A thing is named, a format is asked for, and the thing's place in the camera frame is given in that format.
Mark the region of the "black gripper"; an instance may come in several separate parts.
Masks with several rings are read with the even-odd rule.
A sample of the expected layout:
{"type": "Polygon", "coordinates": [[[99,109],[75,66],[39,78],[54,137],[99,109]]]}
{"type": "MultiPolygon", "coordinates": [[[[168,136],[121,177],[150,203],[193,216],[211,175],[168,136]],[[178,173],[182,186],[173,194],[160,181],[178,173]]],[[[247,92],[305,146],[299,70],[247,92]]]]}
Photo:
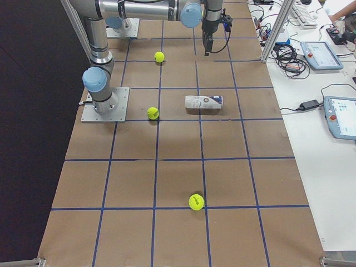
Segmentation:
{"type": "Polygon", "coordinates": [[[212,53],[212,46],[214,40],[212,39],[213,34],[217,31],[219,24],[223,24],[225,32],[231,32],[233,19],[230,16],[221,16],[215,21],[210,21],[203,19],[202,21],[202,40],[204,41],[204,56],[209,56],[212,53]]]}

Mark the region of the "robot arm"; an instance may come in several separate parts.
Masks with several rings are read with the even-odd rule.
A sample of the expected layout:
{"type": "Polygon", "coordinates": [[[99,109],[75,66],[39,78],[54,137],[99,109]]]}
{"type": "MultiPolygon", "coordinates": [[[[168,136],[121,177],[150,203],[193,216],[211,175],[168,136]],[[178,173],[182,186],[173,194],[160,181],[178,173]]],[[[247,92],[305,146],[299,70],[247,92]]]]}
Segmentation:
{"type": "Polygon", "coordinates": [[[148,18],[180,21],[187,28],[201,25],[204,55],[216,54],[224,50],[213,50],[213,34],[222,25],[231,35],[233,19],[226,14],[222,1],[96,1],[99,18],[109,17],[148,18]]]}
{"type": "Polygon", "coordinates": [[[83,73],[82,81],[91,96],[92,109],[100,115],[111,113],[118,104],[118,97],[110,87],[114,61],[108,50],[106,25],[99,1],[70,1],[70,4],[83,18],[90,47],[90,68],[83,73]]]}

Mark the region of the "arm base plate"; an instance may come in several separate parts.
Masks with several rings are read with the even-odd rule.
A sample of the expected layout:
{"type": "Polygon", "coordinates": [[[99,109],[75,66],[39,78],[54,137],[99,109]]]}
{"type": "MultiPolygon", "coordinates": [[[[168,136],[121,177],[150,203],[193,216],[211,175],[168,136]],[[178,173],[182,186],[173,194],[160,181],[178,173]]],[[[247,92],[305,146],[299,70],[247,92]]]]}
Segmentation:
{"type": "Polygon", "coordinates": [[[105,22],[108,39],[137,38],[140,24],[138,18],[109,17],[105,22]]]}
{"type": "Polygon", "coordinates": [[[81,116],[82,123],[124,123],[126,121],[129,87],[111,87],[112,95],[105,102],[95,102],[87,93],[82,101],[84,105],[81,116]]]}

